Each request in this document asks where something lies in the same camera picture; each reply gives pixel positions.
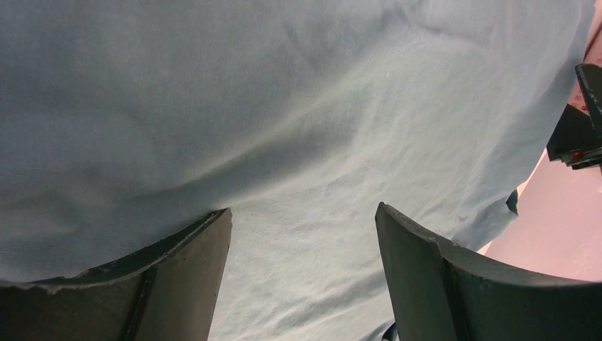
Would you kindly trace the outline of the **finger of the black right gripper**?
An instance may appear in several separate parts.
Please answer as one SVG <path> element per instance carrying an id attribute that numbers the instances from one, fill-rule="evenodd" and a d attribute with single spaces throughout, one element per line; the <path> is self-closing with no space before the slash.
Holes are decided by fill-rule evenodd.
<path id="1" fill-rule="evenodd" d="M 547 157 L 573 170 L 601 168 L 601 137 L 591 118 L 568 104 L 547 145 Z"/>
<path id="2" fill-rule="evenodd" d="M 601 66 L 582 63 L 575 71 L 593 129 L 601 137 Z"/>

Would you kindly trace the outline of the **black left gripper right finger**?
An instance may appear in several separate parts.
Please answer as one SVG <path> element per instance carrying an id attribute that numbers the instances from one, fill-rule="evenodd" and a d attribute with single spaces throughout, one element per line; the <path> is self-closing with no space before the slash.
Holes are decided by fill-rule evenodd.
<path id="1" fill-rule="evenodd" d="M 601 284 L 490 259 L 380 203 L 378 244 L 401 340 L 600 340 Z"/>

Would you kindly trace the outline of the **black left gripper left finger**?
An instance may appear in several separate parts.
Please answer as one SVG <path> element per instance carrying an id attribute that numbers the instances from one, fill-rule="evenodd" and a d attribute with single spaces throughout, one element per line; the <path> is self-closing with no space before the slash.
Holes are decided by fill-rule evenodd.
<path id="1" fill-rule="evenodd" d="M 230 210 L 74 278 L 1 282 L 2 340 L 206 340 Z"/>

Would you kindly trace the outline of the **grey-blue t-shirt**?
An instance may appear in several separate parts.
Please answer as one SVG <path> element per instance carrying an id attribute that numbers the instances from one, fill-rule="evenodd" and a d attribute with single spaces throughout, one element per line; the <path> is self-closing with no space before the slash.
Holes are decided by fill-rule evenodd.
<path id="1" fill-rule="evenodd" d="M 2 1 L 1 280 L 230 208 L 211 340 L 376 339 L 378 203 L 478 250 L 516 217 L 593 1 Z"/>

